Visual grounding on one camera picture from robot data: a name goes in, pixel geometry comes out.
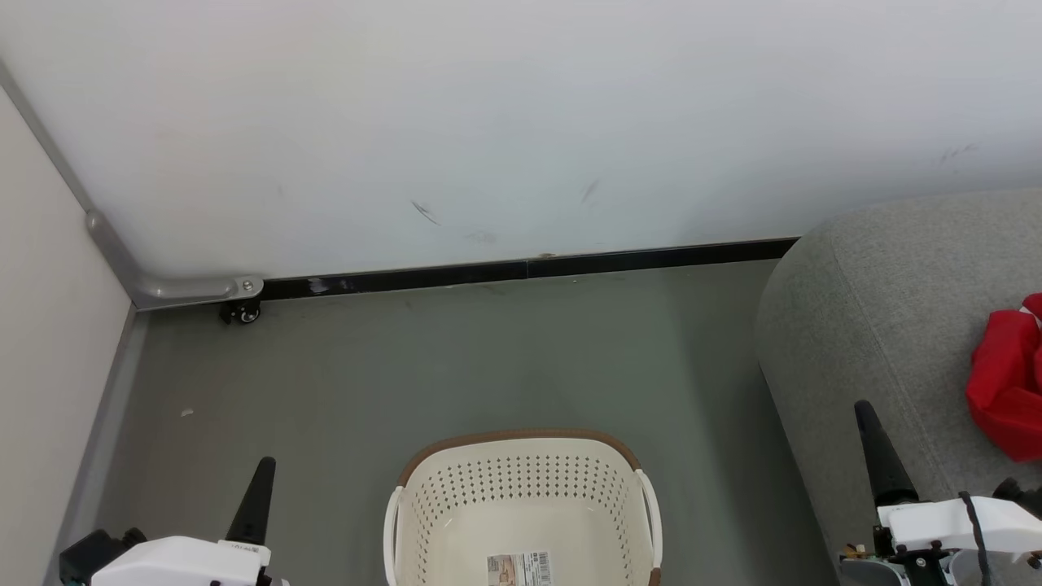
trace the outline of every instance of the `gray sofa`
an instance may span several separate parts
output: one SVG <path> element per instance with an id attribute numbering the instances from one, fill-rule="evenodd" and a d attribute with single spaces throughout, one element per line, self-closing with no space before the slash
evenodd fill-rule
<path id="1" fill-rule="evenodd" d="M 853 418 L 869 399 L 922 498 L 1042 484 L 976 428 L 964 391 L 988 314 L 1042 291 L 1042 190 L 877 205 L 826 222 L 779 262 L 756 351 L 834 554 L 871 547 L 875 511 Z M 1038 584 L 995 558 L 998 584 Z"/>

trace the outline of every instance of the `black wheel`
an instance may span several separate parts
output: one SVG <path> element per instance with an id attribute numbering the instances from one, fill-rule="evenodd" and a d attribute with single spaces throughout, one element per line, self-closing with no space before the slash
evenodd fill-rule
<path id="1" fill-rule="evenodd" d="M 224 323 L 253 323 L 260 317 L 260 300 L 254 297 L 245 301 L 225 301 L 217 315 Z"/>

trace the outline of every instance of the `red garment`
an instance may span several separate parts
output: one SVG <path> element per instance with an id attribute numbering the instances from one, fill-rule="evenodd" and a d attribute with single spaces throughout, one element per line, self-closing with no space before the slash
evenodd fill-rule
<path id="1" fill-rule="evenodd" d="M 973 420 L 1015 462 L 1042 458 L 1042 293 L 994 312 L 966 387 Z"/>

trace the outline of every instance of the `white panel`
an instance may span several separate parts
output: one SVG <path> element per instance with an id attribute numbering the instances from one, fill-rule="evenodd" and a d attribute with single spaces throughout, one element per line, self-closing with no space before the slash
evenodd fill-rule
<path id="1" fill-rule="evenodd" d="M 1032 0 L 0 5 L 0 55 L 171 275 L 782 237 L 1042 184 L 1039 30 Z"/>
<path id="2" fill-rule="evenodd" d="M 43 581 L 130 301 L 0 91 L 0 568 Z"/>

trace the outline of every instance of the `gray floor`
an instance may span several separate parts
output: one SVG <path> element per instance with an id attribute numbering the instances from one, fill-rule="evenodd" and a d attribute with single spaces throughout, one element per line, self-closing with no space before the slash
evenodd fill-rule
<path id="1" fill-rule="evenodd" d="M 249 326 L 214 308 L 155 314 L 100 519 L 220 538 L 271 455 L 272 572 L 375 586 L 383 509 L 415 451 L 584 426 L 622 439 L 655 483 L 666 584 L 835 584 L 752 353 L 773 266 L 270 302 Z"/>

